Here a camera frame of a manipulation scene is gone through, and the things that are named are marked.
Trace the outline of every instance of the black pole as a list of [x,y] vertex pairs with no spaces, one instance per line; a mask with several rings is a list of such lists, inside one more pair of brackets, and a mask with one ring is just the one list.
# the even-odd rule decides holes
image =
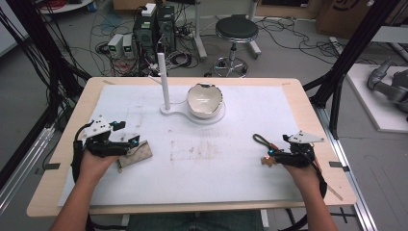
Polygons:
[[347,72],[355,64],[361,53],[363,53],[366,46],[371,42],[372,38],[398,3],[399,0],[376,0],[356,32],[351,37],[344,52],[334,63],[332,69],[326,74],[326,76],[324,76],[324,79],[321,79],[320,77],[318,81],[311,82],[303,87],[304,89],[309,90],[311,87],[315,87],[317,84],[321,83],[318,92],[311,97],[311,102],[320,108],[324,108],[327,100],[336,92],[337,95],[333,97],[332,101],[329,125],[330,131],[335,139],[338,138],[337,121],[343,80]]

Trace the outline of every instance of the ceramic bowl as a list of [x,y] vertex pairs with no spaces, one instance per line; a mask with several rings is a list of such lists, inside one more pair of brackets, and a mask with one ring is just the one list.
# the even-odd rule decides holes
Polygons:
[[200,118],[211,118],[222,107],[222,92],[215,85],[200,83],[189,90],[187,104],[190,112]]

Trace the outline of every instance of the floor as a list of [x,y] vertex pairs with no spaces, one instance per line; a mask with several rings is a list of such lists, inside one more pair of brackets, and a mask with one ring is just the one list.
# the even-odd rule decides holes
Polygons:
[[[109,36],[104,35],[111,33],[111,25],[120,25],[115,27],[116,33],[127,33],[133,26],[133,16],[128,13],[117,14],[108,8],[97,13],[89,13],[86,10],[62,13],[56,18],[78,63],[92,76],[113,75],[109,70],[109,61],[105,57],[99,58],[91,54],[89,50],[94,51],[99,42],[109,40]],[[216,21],[215,17],[208,17],[201,22],[202,28],[208,26],[202,33],[208,58],[197,63],[193,60],[191,65],[197,64],[194,68],[170,70],[170,77],[203,76],[218,57],[228,55],[230,44],[214,36]],[[298,33],[292,31],[292,24]],[[256,40],[263,54],[254,60],[246,46],[238,47],[237,56],[249,64],[248,78],[296,78],[306,84],[325,74],[336,61],[336,57],[331,55],[332,52],[322,53],[316,48],[297,49],[299,43],[306,39],[299,33],[307,36],[306,43],[309,46],[328,42],[327,36],[316,34],[314,21],[272,19],[265,25],[259,25],[268,25],[268,28],[273,30],[269,33],[261,30]],[[281,30],[283,25],[289,26],[290,30]],[[346,45],[346,40],[340,39],[340,43]],[[188,41],[187,46],[191,48],[192,54],[197,56]],[[380,64],[389,56],[393,57],[395,64],[407,65],[386,44],[375,42],[366,48],[358,63]],[[3,129],[0,132],[0,167],[3,167],[46,107],[45,86],[18,48],[0,58],[0,96],[0,106],[3,109],[0,114],[3,121]],[[344,152],[368,203],[376,228],[406,230],[408,199],[404,195],[408,191],[405,172],[408,167],[408,135],[377,132],[347,81],[344,81],[338,127]],[[60,135],[61,132],[56,133],[7,209],[0,214],[1,230],[45,230],[50,226],[53,218],[28,218],[25,210],[41,178],[40,174],[36,174],[36,170],[41,167],[46,154],[52,151]],[[353,214],[351,207],[343,209],[345,213]],[[337,207],[330,210],[333,213],[341,212]],[[296,219],[304,215],[302,209],[295,209],[293,212]],[[268,218],[270,230],[290,225],[285,210],[268,210]],[[96,219],[107,219],[110,224],[120,224],[120,217]],[[356,218],[347,218],[345,222],[344,218],[335,217],[335,221],[340,230],[361,230]]]

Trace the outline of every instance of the round stool seat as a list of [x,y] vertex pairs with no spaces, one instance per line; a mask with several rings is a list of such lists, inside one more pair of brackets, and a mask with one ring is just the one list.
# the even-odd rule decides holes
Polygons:
[[216,25],[219,37],[233,42],[251,42],[258,36],[258,26],[244,17],[225,17]]

